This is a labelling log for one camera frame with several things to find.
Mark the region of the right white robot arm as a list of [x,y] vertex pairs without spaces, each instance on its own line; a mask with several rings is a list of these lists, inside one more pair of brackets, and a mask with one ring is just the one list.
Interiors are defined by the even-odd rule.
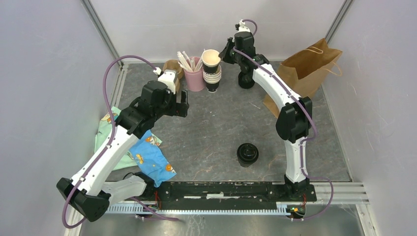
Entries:
[[287,167],[284,175],[284,195],[298,200],[310,184],[305,167],[306,141],[309,130],[316,127],[312,120],[312,101],[293,91],[274,71],[272,65],[254,47],[254,35],[249,31],[237,32],[227,40],[219,53],[225,63],[238,64],[238,84],[250,89],[259,84],[279,109],[276,131],[284,140]]

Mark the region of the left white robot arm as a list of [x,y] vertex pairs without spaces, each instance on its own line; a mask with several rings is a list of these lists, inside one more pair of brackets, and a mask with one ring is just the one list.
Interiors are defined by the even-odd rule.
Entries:
[[107,183],[106,179],[116,164],[162,116],[186,117],[189,108],[187,90],[177,95],[158,81],[150,81],[141,95],[121,110],[112,131],[88,163],[73,177],[62,177],[57,189],[65,199],[65,207],[72,206],[83,217],[94,222],[102,217],[108,207],[119,201],[140,197],[149,200],[154,196],[154,186],[140,176]]

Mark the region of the brown paper takeout bag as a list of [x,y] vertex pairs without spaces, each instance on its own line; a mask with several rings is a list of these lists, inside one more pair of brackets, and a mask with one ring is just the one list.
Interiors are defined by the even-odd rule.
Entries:
[[308,96],[312,99],[329,73],[342,75],[337,65],[341,55],[342,51],[330,48],[322,38],[282,61],[277,74],[301,97]]

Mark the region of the stack of paper cups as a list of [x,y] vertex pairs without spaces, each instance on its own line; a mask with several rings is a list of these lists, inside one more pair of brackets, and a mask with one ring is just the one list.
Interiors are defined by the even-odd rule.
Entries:
[[218,90],[220,80],[222,76],[222,69],[219,65],[217,71],[214,74],[209,74],[203,70],[203,79],[206,85],[208,92],[215,93]]

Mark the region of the pink metal utensil cup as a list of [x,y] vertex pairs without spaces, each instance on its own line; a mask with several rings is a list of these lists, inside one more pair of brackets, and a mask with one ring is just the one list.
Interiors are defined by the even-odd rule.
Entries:
[[187,88],[190,91],[201,91],[203,90],[206,86],[205,86],[205,82],[203,79],[203,67],[202,67],[202,63],[199,67],[198,71],[195,72],[191,72],[188,70],[184,70],[184,75],[185,75],[185,80],[187,83]]

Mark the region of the stack of black lids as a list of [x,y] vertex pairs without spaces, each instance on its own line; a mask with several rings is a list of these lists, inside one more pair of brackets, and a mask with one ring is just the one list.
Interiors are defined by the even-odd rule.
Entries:
[[255,81],[252,78],[252,74],[246,74],[240,72],[238,75],[238,85],[242,89],[250,89],[255,85]]

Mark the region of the wooden stirrers in wrappers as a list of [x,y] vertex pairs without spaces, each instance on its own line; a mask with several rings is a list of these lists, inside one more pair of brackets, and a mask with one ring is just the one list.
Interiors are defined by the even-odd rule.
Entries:
[[189,57],[185,51],[177,52],[179,66],[187,72],[197,72],[203,68],[202,59]]

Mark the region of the brown cardboard cup carriers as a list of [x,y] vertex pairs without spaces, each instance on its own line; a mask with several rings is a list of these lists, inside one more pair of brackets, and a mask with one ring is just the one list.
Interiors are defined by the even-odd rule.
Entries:
[[166,61],[163,65],[162,70],[165,71],[167,69],[175,71],[177,74],[177,80],[175,81],[175,85],[176,85],[176,93],[178,93],[180,91],[180,81],[184,77],[184,70],[180,66],[179,61],[177,59],[170,59]]

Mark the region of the blue patterned cloth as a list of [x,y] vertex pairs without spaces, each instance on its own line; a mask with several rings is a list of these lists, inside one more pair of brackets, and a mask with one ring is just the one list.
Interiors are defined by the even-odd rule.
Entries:
[[154,187],[159,187],[176,175],[173,166],[159,148],[161,143],[162,141],[148,130],[128,151],[141,172],[154,181]]

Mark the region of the green patterned cloth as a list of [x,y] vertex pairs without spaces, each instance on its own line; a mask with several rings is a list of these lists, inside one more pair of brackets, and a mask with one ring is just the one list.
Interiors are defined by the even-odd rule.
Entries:
[[[112,124],[109,113],[107,113],[99,122],[98,131],[95,135],[95,147],[96,152],[103,143],[107,143],[107,138],[112,131]],[[115,170],[120,170],[137,165],[137,158],[139,157],[140,150],[148,153],[150,151],[150,145],[159,147],[162,140],[155,136],[150,130],[121,158],[121,160],[114,167]]]

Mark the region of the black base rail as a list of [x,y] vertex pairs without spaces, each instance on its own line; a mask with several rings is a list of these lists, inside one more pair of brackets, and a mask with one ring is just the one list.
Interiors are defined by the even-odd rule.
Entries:
[[147,187],[137,197],[142,202],[161,204],[161,210],[264,210],[277,203],[315,202],[311,184],[293,190],[283,182],[164,182]]

